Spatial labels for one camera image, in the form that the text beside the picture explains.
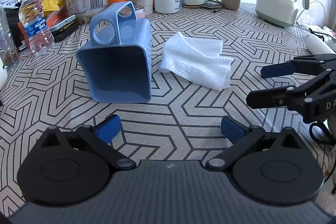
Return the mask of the white paper roll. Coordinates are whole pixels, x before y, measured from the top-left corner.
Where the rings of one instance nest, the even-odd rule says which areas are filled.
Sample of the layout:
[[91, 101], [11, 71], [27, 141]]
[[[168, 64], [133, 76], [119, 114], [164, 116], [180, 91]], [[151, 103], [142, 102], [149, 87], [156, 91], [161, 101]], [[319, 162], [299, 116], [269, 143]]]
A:
[[309, 35], [305, 40], [305, 45], [313, 55], [324, 53], [335, 54], [335, 52], [325, 42], [315, 35]]

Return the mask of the yellow snack packet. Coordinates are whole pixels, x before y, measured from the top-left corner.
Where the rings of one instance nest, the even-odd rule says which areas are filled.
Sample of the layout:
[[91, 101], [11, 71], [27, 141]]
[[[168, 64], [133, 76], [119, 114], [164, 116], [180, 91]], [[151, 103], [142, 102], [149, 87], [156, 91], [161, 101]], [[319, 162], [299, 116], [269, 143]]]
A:
[[44, 16], [47, 18], [55, 11], [59, 11], [65, 6], [62, 0], [42, 0]]

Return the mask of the white cleaning cloth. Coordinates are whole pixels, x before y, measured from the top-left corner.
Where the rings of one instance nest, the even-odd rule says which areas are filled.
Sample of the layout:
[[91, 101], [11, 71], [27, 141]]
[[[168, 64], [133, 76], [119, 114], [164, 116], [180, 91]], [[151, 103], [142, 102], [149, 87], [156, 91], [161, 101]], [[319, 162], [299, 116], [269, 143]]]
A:
[[159, 72], [172, 72], [210, 89], [226, 89], [234, 59], [223, 56], [222, 47], [221, 40], [188, 38], [177, 32], [163, 46]]

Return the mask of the Aquafina water bottle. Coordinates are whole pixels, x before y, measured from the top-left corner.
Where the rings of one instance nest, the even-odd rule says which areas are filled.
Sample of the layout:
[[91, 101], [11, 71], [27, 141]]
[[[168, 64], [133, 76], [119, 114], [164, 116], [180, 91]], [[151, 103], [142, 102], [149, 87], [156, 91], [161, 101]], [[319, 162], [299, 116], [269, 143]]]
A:
[[22, 0], [19, 20], [27, 34], [30, 49], [38, 57], [54, 46], [54, 37], [49, 30], [40, 0]]

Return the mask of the black flat case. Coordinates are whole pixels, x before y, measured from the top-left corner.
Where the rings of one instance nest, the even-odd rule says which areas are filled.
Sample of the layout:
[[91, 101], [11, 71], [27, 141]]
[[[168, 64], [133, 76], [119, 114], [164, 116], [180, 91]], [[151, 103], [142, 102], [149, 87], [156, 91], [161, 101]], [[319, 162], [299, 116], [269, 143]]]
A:
[[67, 28], [63, 28], [61, 30], [55, 31], [52, 33], [55, 42], [61, 42], [70, 36], [73, 32], [75, 32], [79, 28], [79, 25], [74, 22], [71, 23]]

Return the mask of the blue plastic container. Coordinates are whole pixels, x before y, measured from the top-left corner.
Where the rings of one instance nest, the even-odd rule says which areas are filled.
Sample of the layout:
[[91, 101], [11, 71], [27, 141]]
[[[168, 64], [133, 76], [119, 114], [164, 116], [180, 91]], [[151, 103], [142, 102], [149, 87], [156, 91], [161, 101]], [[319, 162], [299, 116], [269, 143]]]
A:
[[151, 25], [138, 19], [130, 1], [95, 15], [90, 40], [76, 52], [91, 97], [100, 103], [151, 100]]

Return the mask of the silver blue phone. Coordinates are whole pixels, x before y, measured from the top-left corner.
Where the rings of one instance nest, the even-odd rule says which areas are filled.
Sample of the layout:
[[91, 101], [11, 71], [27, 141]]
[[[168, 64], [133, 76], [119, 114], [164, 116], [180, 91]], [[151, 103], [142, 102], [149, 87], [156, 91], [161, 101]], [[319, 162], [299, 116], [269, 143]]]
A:
[[64, 26], [66, 26], [67, 24], [70, 24], [72, 22], [74, 22], [76, 20], [76, 15], [71, 15], [63, 20], [61, 20], [59, 23], [54, 24], [53, 26], [51, 26], [49, 28], [49, 30], [51, 32], [56, 32], [61, 30]]

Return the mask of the pink compact case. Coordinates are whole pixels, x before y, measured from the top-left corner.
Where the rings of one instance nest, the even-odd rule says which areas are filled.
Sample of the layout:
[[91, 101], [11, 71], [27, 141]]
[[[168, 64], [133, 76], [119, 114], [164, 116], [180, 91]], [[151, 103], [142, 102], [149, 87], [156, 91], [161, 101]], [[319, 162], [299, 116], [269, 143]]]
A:
[[[136, 5], [135, 7], [135, 14], [137, 19], [140, 18], [145, 18], [145, 8], [139, 5]], [[131, 8], [130, 7], [125, 7], [120, 11], [120, 15], [127, 18], [131, 16]]]

